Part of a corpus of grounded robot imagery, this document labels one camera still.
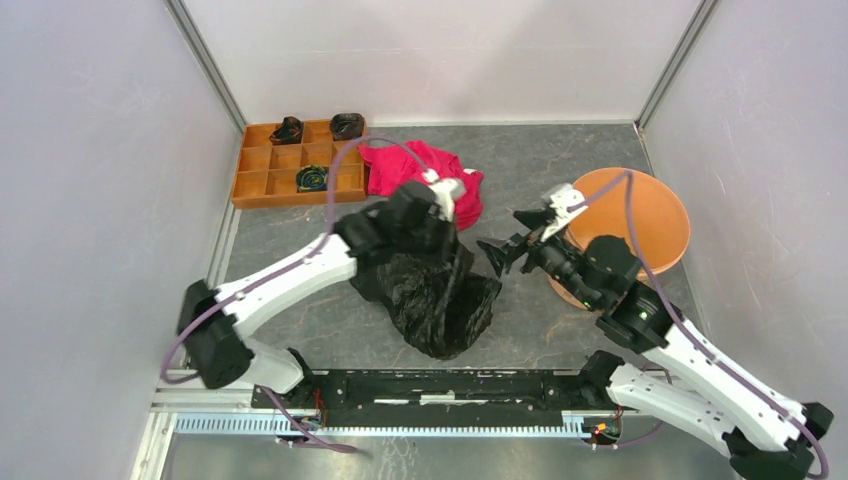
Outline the black plastic trash bag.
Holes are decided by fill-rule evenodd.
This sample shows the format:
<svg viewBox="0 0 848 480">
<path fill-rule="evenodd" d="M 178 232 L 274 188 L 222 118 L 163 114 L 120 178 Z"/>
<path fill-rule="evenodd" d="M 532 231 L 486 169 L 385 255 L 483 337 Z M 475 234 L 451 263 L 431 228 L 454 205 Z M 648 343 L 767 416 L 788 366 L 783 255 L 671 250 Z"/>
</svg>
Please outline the black plastic trash bag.
<svg viewBox="0 0 848 480">
<path fill-rule="evenodd" d="M 502 290 L 499 279 L 472 271 L 475 255 L 457 243 L 447 260 L 395 254 L 356 274 L 351 286 L 385 308 L 403 339 L 421 353 L 450 360 L 467 351 L 491 325 Z"/>
</svg>

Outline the orange plastic trash bin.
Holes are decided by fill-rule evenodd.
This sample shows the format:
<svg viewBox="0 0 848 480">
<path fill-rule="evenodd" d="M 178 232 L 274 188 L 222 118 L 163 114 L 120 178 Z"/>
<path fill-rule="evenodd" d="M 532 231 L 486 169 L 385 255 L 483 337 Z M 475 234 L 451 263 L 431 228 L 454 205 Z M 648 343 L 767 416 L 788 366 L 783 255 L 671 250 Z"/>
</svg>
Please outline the orange plastic trash bin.
<svg viewBox="0 0 848 480">
<path fill-rule="evenodd" d="M 649 174 L 634 170 L 632 220 L 647 265 L 655 275 L 678 264 L 690 241 L 688 214 L 677 195 Z M 625 214 L 625 181 L 616 185 L 571 222 L 564 240 L 584 250 L 597 236 L 613 235 L 632 244 Z"/>
</svg>

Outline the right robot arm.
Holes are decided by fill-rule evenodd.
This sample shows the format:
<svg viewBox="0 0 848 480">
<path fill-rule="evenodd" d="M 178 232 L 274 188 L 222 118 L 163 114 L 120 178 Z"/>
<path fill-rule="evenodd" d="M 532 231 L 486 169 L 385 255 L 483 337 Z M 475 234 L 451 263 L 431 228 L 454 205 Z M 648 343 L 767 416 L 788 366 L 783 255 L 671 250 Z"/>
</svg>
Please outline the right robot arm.
<svg viewBox="0 0 848 480">
<path fill-rule="evenodd" d="M 723 355 L 658 290 L 637 279 L 642 263 L 623 238 L 602 235 L 579 250 L 561 232 L 543 235 L 554 223 L 551 210 L 515 216 L 527 234 L 477 242 L 497 274 L 524 258 L 522 272 L 543 270 L 598 313 L 596 325 L 607 338 L 685 384 L 656 381 L 617 355 L 597 351 L 577 382 L 585 405 L 602 408 L 611 401 L 647 413 L 714 448 L 744 479 L 814 478 L 813 464 L 825 461 L 819 441 L 834 419 L 827 407 L 787 398 Z"/>
</svg>

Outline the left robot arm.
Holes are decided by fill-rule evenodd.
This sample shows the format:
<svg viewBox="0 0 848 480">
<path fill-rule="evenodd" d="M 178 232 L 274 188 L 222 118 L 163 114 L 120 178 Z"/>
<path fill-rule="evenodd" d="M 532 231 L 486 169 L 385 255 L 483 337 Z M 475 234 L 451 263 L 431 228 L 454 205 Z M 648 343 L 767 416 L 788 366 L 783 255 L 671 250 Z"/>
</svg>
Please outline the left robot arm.
<svg viewBox="0 0 848 480">
<path fill-rule="evenodd" d="M 256 341 L 253 333 L 299 301 L 396 254 L 446 260 L 456 248 L 455 202 L 464 192 L 454 178 L 430 185 L 408 182 L 252 275 L 217 287 L 204 280 L 190 284 L 177 326 L 177 343 L 194 368 L 187 378 L 209 390 L 244 381 L 270 388 L 290 407 L 306 405 L 314 381 L 304 360 Z"/>
</svg>

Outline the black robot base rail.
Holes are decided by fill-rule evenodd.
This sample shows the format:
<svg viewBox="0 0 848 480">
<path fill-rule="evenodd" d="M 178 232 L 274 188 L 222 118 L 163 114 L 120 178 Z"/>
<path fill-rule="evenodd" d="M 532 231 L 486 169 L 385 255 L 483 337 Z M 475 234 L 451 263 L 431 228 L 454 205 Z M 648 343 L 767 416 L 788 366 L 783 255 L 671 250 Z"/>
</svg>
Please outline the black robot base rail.
<svg viewBox="0 0 848 480">
<path fill-rule="evenodd" d="M 330 428 L 561 427 L 566 412 L 609 412 L 612 373 L 623 359 L 603 350 L 578 372 L 344 370 L 307 372 L 290 392 L 255 387 L 251 405 L 312 410 Z"/>
</svg>

